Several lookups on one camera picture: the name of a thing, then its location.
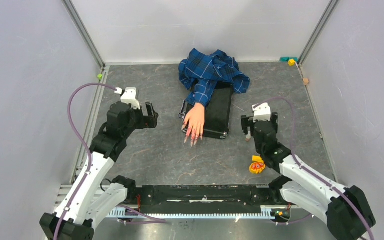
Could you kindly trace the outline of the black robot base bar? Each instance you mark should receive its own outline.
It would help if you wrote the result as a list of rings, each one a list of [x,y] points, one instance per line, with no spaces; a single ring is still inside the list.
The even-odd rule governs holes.
[[[291,179],[279,176],[268,185],[136,185],[122,205],[143,214],[257,214],[262,206],[286,206],[280,194]]]

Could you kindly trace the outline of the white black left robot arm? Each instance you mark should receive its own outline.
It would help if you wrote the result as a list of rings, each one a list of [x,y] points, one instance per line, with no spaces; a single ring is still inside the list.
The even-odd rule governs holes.
[[[87,148],[87,162],[68,194],[53,213],[44,213],[39,221],[49,240],[91,240],[99,224],[122,202],[137,198],[136,182],[118,176],[98,198],[95,194],[109,170],[127,146],[135,130],[157,127],[158,113],[151,102],[135,109],[131,103],[116,102],[107,112],[107,121]]]

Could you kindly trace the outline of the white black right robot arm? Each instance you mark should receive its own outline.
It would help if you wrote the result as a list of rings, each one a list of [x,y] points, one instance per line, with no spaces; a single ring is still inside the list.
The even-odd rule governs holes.
[[[261,173],[272,169],[280,174],[269,187],[275,204],[294,204],[326,224],[337,240],[358,240],[364,234],[374,239],[376,219],[365,193],[357,186],[345,186],[317,172],[277,139],[278,114],[260,120],[243,115],[241,128],[253,138],[257,155],[249,169]]]

